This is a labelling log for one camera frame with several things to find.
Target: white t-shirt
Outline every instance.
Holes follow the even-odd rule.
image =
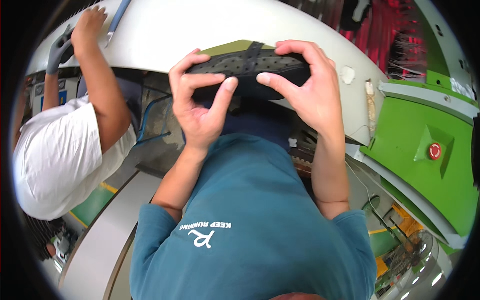
[[[40,112],[20,132],[13,152],[17,200],[25,213],[43,220],[61,217],[85,201],[136,144],[130,125],[102,155],[88,95]]]

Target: green machine panel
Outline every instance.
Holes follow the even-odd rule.
[[[386,97],[377,131],[360,150],[428,199],[460,236],[470,233],[479,193],[471,169],[472,127],[443,111]],[[430,145],[441,154],[433,160]]]

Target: glove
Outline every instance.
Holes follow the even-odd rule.
[[[73,55],[73,46],[70,38],[72,37],[73,28],[67,25],[65,32],[52,44],[50,54],[48,55],[48,64],[46,73],[55,74],[60,63],[65,63]]]

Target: perforated material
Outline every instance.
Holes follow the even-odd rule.
[[[207,62],[194,65],[187,73],[223,73],[226,77],[235,76],[239,85],[235,96],[257,99],[281,99],[279,93],[256,81],[258,73],[271,72],[284,76],[300,86],[310,77],[310,66],[301,54],[276,55],[274,49],[261,49],[262,43],[253,42],[247,50],[212,56]],[[195,90],[194,99],[214,97],[219,84]]]

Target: cable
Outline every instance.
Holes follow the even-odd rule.
[[[368,128],[368,125],[361,125],[357,130],[355,130],[353,133],[351,134],[347,134],[347,136],[352,136],[354,134],[356,134],[360,129],[362,129],[362,127],[367,127]]]
[[[367,186],[360,180],[360,178],[357,176],[357,174],[353,171],[352,167],[348,164],[347,161],[345,161],[345,163],[347,164],[347,166],[350,168],[350,170],[352,171],[353,175],[355,175],[355,177],[357,177],[358,181],[360,181],[360,183],[365,187],[365,189],[367,190],[367,198],[368,198],[368,202],[370,203],[370,206],[372,207],[372,209],[377,213],[378,216],[380,216],[380,214],[377,212],[377,210],[375,209],[375,207],[373,207],[373,204],[372,204],[372,201],[370,199],[370,192],[368,191],[368,188]]]

